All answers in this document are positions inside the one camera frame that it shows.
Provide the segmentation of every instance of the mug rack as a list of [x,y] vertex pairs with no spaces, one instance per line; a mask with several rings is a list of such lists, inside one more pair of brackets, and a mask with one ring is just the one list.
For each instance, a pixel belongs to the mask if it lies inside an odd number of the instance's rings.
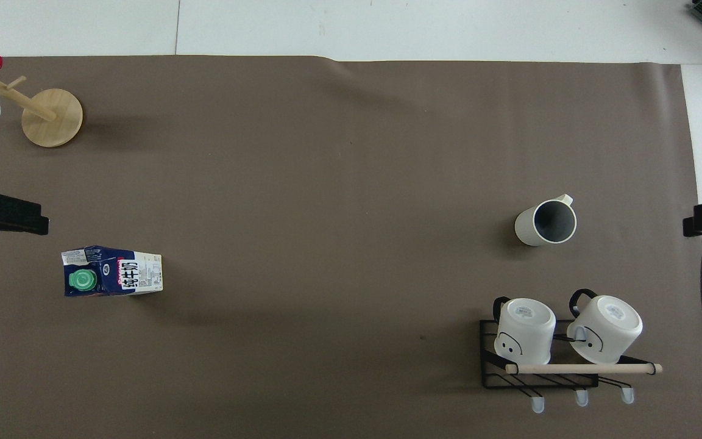
[[[572,319],[558,319],[554,340],[564,342],[568,347],[571,341],[566,337],[566,329]],[[589,389],[607,384],[618,387],[622,402],[632,404],[635,391],[630,384],[601,377],[601,373],[662,373],[660,364],[622,355],[617,364],[599,365],[574,362],[577,355],[573,349],[552,348],[552,360],[544,365],[520,365],[495,353],[494,342],[498,323],[495,320],[480,320],[481,385],[487,389],[510,389],[522,392],[530,398],[533,412],[542,413],[545,397],[538,389],[571,389],[576,394],[576,404],[585,407],[589,403]]]

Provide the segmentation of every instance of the brown tablecloth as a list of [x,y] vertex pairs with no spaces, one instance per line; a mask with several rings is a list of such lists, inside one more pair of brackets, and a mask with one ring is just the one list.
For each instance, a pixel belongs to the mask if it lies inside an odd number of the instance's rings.
[[[700,240],[678,66],[162,56],[6,59],[86,120],[39,148],[3,103],[0,437],[702,437]],[[563,193],[571,241],[519,212]],[[164,255],[165,290],[64,298],[59,253]],[[580,287],[640,312],[663,375],[480,387],[501,294],[569,317]]]

